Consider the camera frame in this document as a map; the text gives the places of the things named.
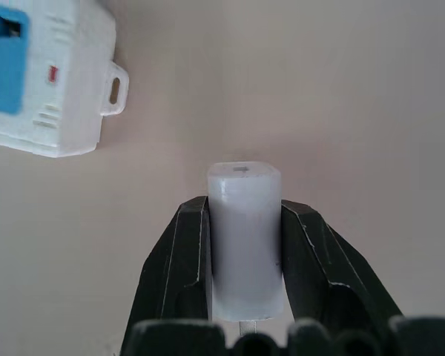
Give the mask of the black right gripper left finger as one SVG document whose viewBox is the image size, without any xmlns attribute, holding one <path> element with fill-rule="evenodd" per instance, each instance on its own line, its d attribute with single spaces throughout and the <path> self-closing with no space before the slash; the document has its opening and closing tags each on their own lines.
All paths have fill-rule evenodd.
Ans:
<svg viewBox="0 0 445 356">
<path fill-rule="evenodd" d="M 181 204 L 143 264 L 120 352 L 144 320 L 210 320 L 208 198 Z"/>
</svg>

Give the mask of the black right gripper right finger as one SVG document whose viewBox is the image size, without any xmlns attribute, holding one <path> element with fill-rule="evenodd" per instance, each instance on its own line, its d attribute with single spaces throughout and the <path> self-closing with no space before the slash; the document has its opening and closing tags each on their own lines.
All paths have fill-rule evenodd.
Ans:
<svg viewBox="0 0 445 356">
<path fill-rule="evenodd" d="M 401 314 L 364 256 L 309 205 L 282 202 L 282 266 L 294 319 L 388 320 Z"/>
</svg>

